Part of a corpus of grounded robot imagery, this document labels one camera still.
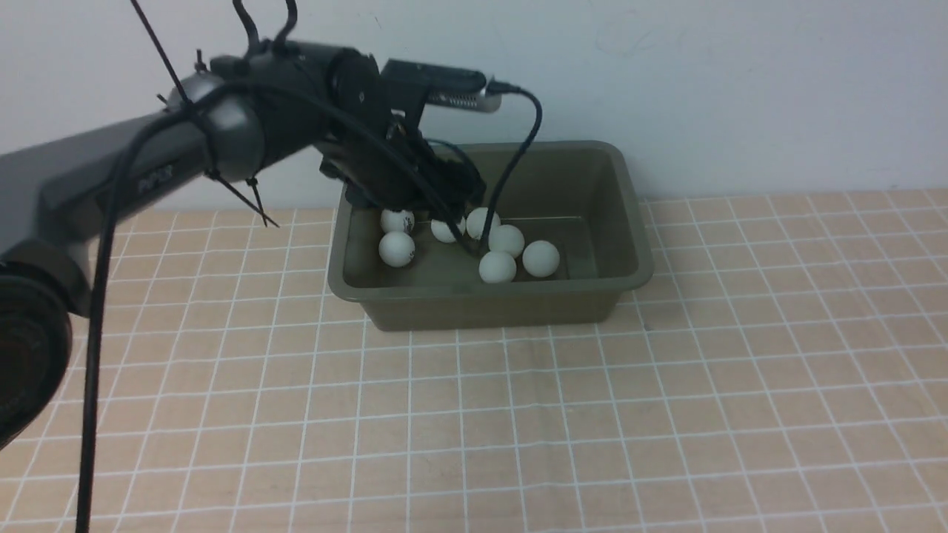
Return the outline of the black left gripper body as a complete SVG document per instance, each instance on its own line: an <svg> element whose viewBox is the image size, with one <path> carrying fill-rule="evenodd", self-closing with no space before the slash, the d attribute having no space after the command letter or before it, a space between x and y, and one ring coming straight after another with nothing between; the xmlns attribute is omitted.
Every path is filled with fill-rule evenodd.
<svg viewBox="0 0 948 533"><path fill-rule="evenodd" d="M444 158L413 128L393 128L386 142L412 172L351 131L318 143L319 171L343 183L343 198L353 208L412 210L447 221L484 202L487 185L459 148L453 147L456 158Z"/></svg>

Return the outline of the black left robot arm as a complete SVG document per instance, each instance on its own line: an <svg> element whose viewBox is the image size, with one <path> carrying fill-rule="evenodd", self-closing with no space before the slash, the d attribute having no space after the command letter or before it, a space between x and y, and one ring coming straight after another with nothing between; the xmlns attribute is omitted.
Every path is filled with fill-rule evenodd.
<svg viewBox="0 0 948 533"><path fill-rule="evenodd" d="M71 316L104 301L86 247L197 176L227 188L314 147L319 172L356 208L463 215L487 186L463 158L439 156L418 128L428 104L491 113L483 72L293 41L294 1L261 39L237 1L247 50L196 63L162 110L2 156L2 444L58 390Z"/></svg>

